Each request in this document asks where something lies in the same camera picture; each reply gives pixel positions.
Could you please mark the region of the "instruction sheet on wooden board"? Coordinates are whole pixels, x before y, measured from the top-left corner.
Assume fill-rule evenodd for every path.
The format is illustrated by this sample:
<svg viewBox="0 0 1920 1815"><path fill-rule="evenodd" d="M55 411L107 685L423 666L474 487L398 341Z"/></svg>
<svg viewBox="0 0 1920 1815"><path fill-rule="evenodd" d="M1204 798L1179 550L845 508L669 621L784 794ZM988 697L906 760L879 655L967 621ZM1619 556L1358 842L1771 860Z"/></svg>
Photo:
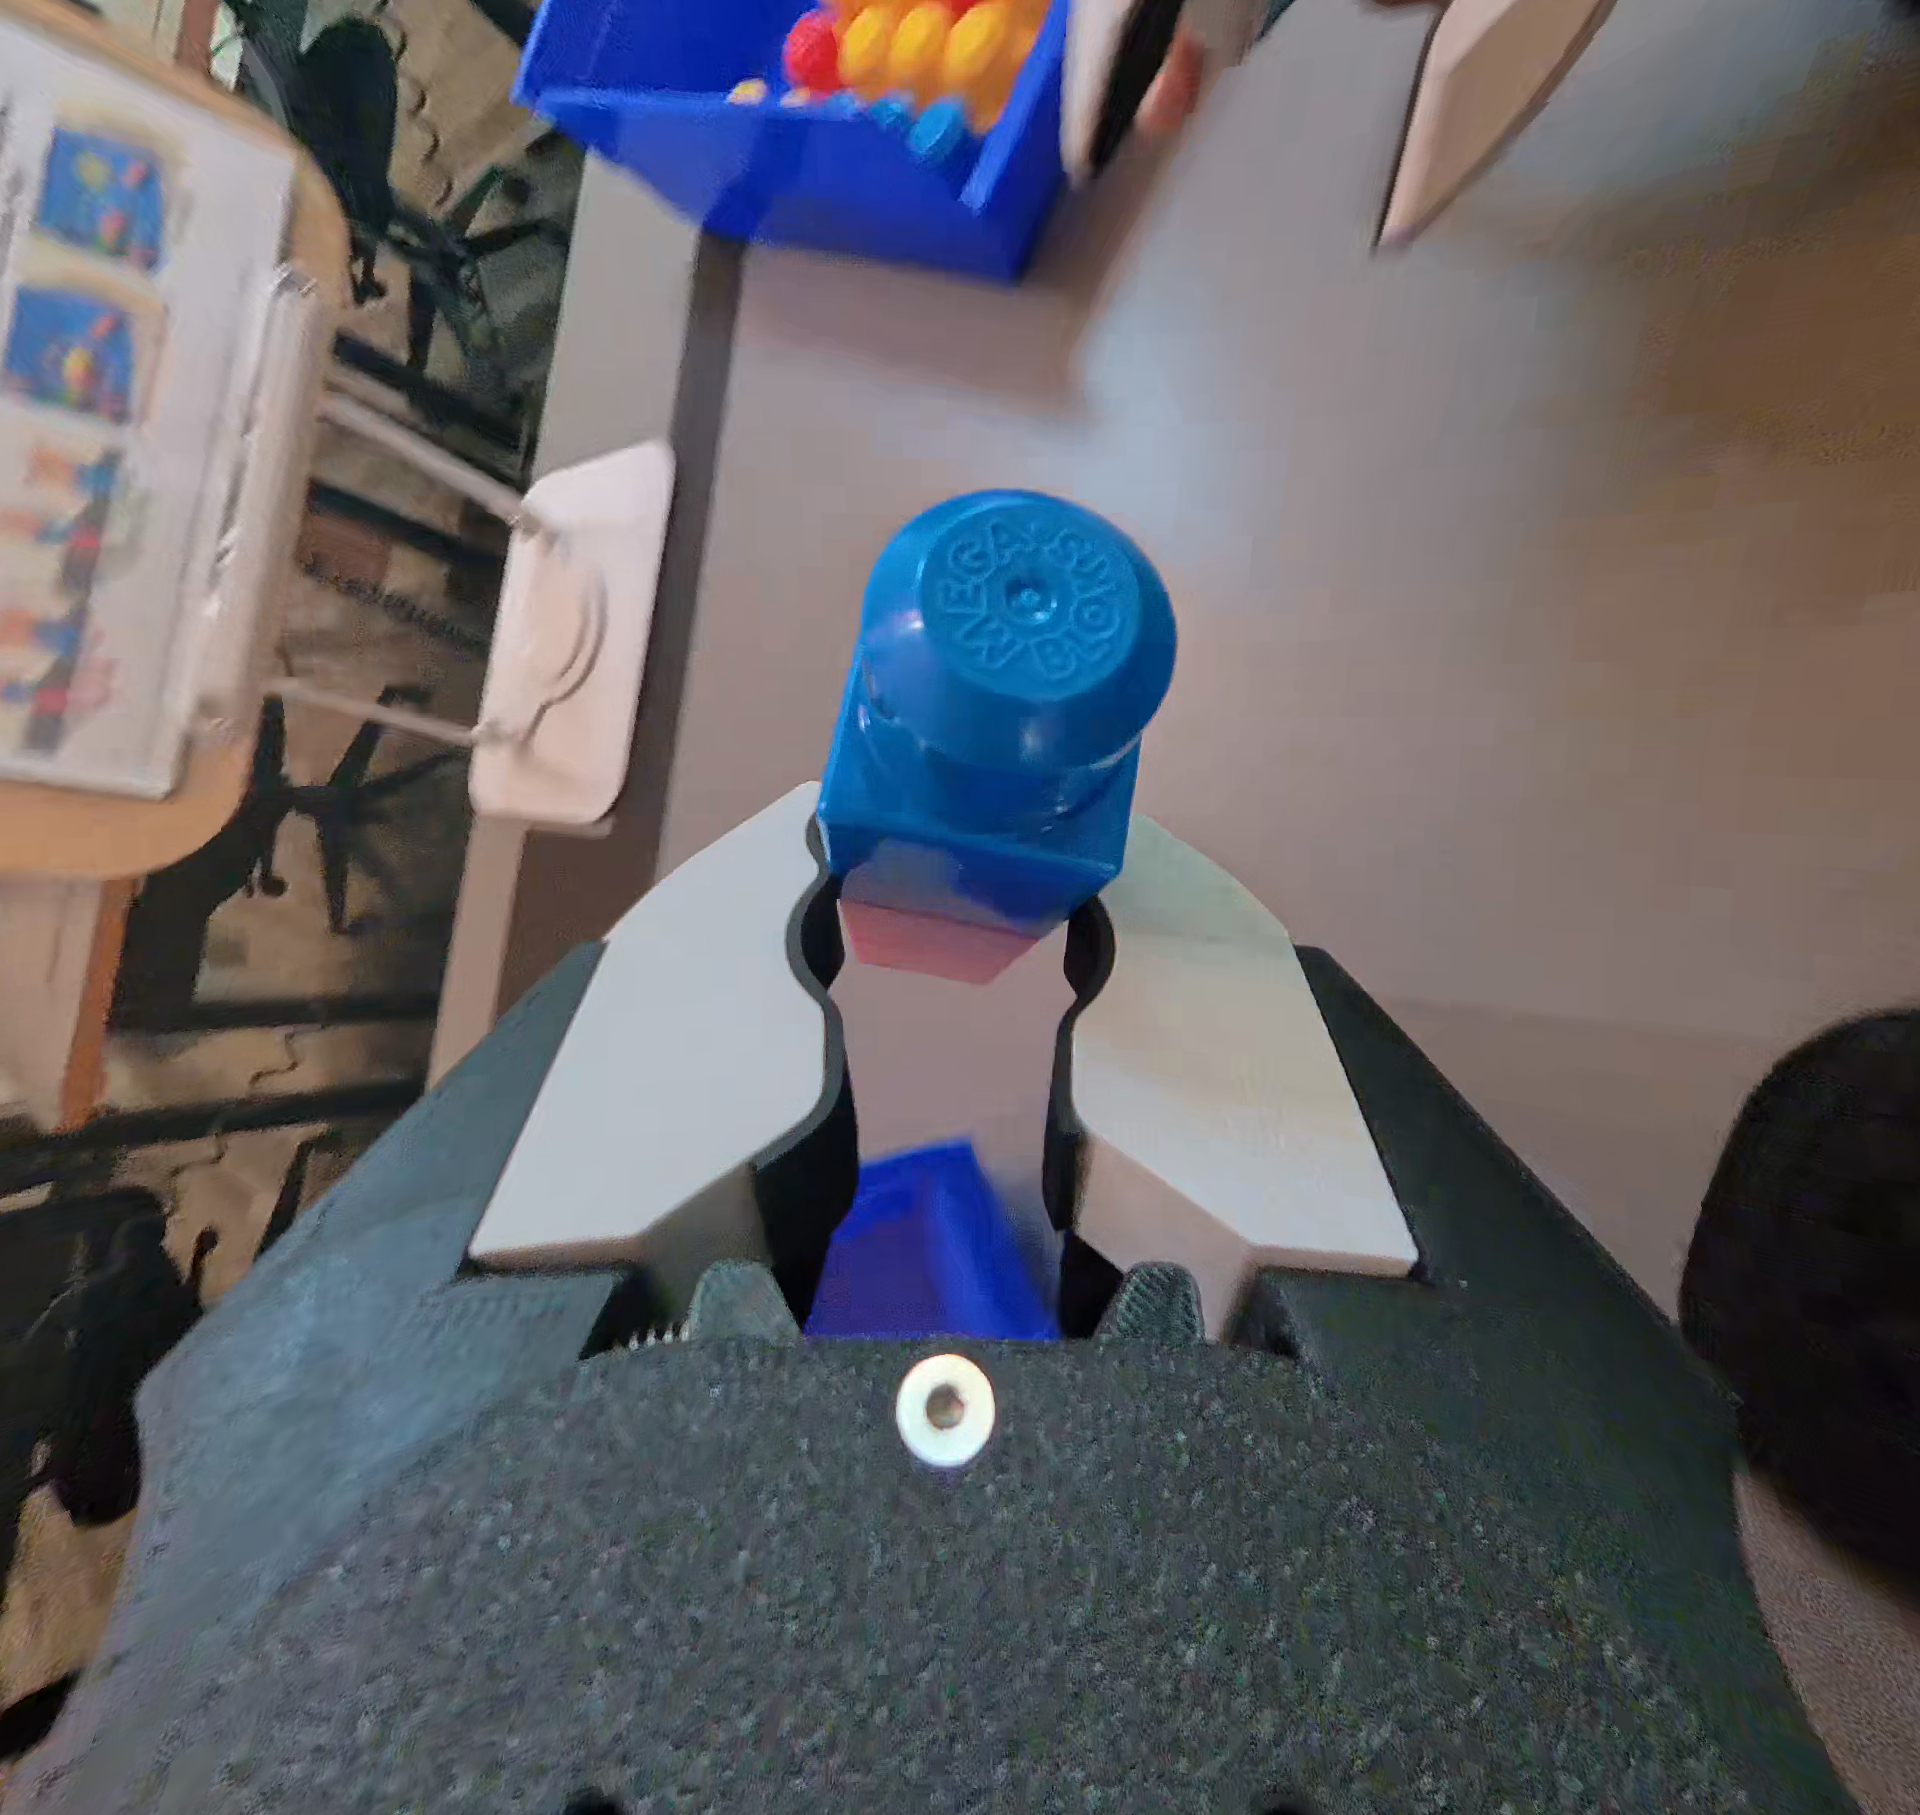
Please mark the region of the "instruction sheet on wooden board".
<svg viewBox="0 0 1920 1815"><path fill-rule="evenodd" d="M347 255L264 110L3 0L3 879L131 879L235 815Z"/></svg>

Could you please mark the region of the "red mega block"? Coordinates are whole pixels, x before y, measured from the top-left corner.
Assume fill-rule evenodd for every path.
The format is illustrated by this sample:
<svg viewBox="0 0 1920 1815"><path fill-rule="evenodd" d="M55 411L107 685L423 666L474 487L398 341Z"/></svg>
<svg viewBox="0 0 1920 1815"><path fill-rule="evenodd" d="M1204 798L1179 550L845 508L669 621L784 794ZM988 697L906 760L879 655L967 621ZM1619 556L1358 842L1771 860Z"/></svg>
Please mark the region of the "red mega block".
<svg viewBox="0 0 1920 1815"><path fill-rule="evenodd" d="M902 976L988 986L1043 937L1016 927L890 907L845 889L837 922L852 964Z"/></svg>

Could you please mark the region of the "white desk stand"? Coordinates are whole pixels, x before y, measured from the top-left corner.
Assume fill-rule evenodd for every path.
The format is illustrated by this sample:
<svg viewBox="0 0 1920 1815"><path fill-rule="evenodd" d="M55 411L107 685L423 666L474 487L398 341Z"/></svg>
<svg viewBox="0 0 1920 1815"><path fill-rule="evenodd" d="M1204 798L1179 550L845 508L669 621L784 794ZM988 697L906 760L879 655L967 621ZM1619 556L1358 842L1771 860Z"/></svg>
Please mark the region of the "white desk stand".
<svg viewBox="0 0 1920 1815"><path fill-rule="evenodd" d="M544 475L490 481L398 418L322 389L317 418L454 490L511 544L474 724L355 700L295 676L265 684L359 724L399 728L469 760L469 806L526 831L592 834L629 779L676 459L663 439Z"/></svg>

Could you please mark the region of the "blue mega block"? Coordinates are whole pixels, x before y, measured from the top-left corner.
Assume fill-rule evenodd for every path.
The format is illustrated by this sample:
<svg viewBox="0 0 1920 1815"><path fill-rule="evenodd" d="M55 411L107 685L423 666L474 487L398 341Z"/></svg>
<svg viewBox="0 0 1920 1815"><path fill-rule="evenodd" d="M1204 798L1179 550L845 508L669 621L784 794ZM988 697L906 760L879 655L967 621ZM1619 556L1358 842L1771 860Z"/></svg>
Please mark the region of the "blue mega block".
<svg viewBox="0 0 1920 1815"><path fill-rule="evenodd" d="M817 827L840 900L1012 949L1124 864L1179 655L1170 590L1107 515L1033 490L915 512L869 575Z"/></svg>

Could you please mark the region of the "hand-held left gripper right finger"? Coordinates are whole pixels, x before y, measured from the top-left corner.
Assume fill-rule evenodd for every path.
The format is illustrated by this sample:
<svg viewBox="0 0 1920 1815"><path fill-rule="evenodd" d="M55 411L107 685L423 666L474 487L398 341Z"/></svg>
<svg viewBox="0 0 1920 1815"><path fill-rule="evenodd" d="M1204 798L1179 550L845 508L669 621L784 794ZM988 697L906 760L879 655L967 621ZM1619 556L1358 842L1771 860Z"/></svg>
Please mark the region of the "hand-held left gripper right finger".
<svg viewBox="0 0 1920 1815"><path fill-rule="evenodd" d="M1043 1140L1049 1225L1118 1272L1240 1308L1268 1269L1404 1283L1416 1237L1286 924L1137 815L1069 924Z"/></svg>

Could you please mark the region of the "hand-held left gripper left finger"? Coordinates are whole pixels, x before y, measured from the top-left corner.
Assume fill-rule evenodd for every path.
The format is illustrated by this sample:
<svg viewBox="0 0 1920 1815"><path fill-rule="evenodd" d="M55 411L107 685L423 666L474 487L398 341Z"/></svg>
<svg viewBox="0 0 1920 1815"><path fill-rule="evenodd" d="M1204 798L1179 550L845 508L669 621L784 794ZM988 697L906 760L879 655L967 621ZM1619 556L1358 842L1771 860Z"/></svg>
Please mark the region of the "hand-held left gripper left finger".
<svg viewBox="0 0 1920 1815"><path fill-rule="evenodd" d="M811 1308L860 1186L837 885L806 782L611 927L469 1240L477 1272L614 1269L693 1308L718 1262Z"/></svg>

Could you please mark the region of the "pile of building bricks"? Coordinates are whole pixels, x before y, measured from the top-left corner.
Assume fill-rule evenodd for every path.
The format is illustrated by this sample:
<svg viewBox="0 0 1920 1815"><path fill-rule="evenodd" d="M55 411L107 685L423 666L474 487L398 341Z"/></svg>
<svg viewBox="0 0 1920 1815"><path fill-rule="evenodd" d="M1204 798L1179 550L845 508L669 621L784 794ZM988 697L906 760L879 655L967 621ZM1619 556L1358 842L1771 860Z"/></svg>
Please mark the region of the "pile of building bricks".
<svg viewBox="0 0 1920 1815"><path fill-rule="evenodd" d="M921 170L963 186L1057 0L811 0L741 109L860 114Z"/></svg>

